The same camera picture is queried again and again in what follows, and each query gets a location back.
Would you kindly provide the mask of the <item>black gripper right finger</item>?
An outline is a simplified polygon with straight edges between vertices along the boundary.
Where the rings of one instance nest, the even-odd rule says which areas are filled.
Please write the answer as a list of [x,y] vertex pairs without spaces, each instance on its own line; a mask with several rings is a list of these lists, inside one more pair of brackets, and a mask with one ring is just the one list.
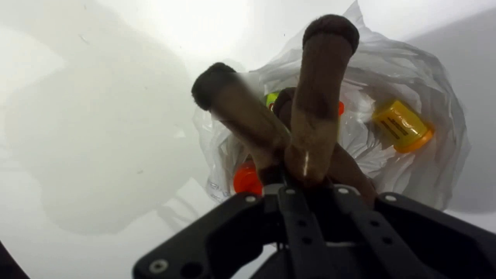
[[370,209],[351,186],[333,187],[334,203],[371,251],[387,279],[429,279],[429,271],[391,225]]

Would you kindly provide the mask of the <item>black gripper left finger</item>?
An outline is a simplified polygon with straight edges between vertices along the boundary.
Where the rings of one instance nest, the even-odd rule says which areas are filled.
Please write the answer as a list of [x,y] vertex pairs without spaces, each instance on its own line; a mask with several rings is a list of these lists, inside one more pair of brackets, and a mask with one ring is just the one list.
[[283,186],[277,192],[288,253],[295,279],[331,279],[333,270],[314,214],[302,191]]

